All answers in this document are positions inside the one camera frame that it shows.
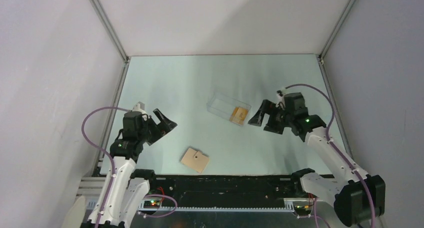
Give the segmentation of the tan leather card holder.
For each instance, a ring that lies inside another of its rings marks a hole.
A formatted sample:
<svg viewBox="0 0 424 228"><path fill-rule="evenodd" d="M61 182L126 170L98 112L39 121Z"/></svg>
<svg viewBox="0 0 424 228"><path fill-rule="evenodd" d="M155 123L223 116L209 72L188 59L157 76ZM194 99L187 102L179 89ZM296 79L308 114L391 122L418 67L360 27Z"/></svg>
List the tan leather card holder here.
<svg viewBox="0 0 424 228"><path fill-rule="evenodd" d="M194 171L200 174L205 170L209 161L210 158L202 151L196 150L191 147L186 150L180 160L183 165L193 169Z"/></svg>

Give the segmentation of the clear plastic card box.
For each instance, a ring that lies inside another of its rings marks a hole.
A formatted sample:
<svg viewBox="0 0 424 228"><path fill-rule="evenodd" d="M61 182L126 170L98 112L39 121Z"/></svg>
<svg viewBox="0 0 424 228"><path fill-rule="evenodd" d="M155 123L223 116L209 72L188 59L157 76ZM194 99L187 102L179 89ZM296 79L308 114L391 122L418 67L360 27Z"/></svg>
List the clear plastic card box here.
<svg viewBox="0 0 424 228"><path fill-rule="evenodd" d="M248 109L249 111L251 109L251 106L249 104L241 102L233 97L227 96L217 90L212 90L210 92L210 95L206 104L206 109L209 113L219 116L225 119L226 121L229 121L230 116L236 107L243 107Z"/></svg>

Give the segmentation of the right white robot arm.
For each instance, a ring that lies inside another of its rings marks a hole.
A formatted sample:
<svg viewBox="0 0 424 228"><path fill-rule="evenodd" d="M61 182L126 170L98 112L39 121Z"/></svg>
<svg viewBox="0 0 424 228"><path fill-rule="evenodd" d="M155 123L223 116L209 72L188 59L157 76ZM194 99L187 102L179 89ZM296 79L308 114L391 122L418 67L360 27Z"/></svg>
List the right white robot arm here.
<svg viewBox="0 0 424 228"><path fill-rule="evenodd" d="M319 115L309 114L300 92L285 94L278 91L279 102L264 99L248 124L283 134L286 128L313 149L324 162L335 182L322 178L313 169L302 169L292 174L291 192L297 197L310 193L331 205L346 227L364 221L374 222L385 214L386 184L379 175L371 176L345 151L337 147L329 132L329 125Z"/></svg>

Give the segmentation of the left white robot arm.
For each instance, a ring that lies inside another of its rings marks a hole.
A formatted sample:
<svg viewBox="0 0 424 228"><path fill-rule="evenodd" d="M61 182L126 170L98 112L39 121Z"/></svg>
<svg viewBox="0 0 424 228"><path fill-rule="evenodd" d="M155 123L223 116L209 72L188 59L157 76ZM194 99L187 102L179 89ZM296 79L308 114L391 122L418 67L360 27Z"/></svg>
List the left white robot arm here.
<svg viewBox="0 0 424 228"><path fill-rule="evenodd" d="M155 109L153 113L159 123L138 106L132 110L126 109L122 128L109 150L99 147L109 159L111 167L96 207L81 227L129 228L142 200L156 194L158 183L152 179L154 171L136 169L137 160L144 144L154 144L177 124L159 109Z"/></svg>

